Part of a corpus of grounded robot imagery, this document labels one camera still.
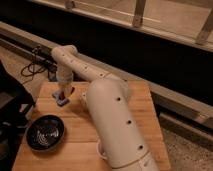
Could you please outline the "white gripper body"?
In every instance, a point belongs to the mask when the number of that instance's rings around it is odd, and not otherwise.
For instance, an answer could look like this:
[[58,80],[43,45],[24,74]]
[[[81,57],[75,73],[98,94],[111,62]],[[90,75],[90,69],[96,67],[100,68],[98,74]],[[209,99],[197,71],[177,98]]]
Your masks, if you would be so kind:
[[67,75],[57,73],[57,81],[59,89],[64,92],[64,94],[70,94],[69,91],[72,88],[73,74],[68,73]]

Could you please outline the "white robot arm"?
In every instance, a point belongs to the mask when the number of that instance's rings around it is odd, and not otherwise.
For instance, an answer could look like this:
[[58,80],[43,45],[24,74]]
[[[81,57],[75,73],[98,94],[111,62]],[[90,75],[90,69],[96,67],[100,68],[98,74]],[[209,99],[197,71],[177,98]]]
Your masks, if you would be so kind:
[[64,98],[71,95],[73,72],[90,82],[83,98],[111,170],[160,171],[129,109],[128,83],[77,55],[73,45],[51,50],[57,62],[59,92]]

